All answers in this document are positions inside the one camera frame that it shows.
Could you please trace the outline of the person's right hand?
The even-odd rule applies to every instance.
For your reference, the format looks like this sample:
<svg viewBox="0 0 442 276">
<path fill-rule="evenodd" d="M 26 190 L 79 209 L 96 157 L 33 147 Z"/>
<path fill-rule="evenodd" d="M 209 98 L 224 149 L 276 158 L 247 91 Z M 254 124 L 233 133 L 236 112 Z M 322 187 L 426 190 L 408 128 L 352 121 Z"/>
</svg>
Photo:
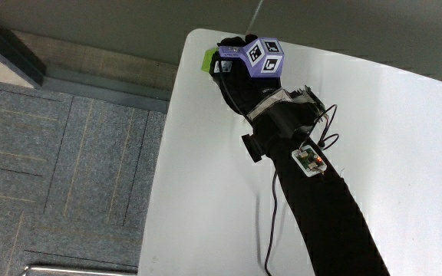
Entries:
<svg viewBox="0 0 442 276">
<path fill-rule="evenodd" d="M 245 116 L 281 87 L 284 60 L 277 38 L 224 38 L 211 56 L 209 74 L 229 107 Z"/>
</svg>

